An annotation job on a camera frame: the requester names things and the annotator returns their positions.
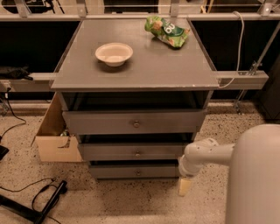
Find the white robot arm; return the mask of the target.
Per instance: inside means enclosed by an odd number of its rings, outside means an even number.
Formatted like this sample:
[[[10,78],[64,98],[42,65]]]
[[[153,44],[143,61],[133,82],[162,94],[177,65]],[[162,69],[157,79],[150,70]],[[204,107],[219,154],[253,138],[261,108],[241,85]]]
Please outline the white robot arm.
[[[212,138],[189,143],[178,170],[191,179],[206,164],[229,167],[225,224],[280,224],[279,124],[248,129],[236,143]]]

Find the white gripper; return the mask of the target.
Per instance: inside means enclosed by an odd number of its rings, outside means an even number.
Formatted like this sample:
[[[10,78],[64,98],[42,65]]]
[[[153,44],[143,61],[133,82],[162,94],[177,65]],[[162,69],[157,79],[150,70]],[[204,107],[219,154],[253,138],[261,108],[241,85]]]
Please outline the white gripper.
[[[190,178],[198,175],[202,167],[202,164],[194,164],[190,162],[185,156],[182,156],[178,159],[178,170],[180,175],[183,177],[178,181],[179,196],[186,196],[192,184],[192,180]]]

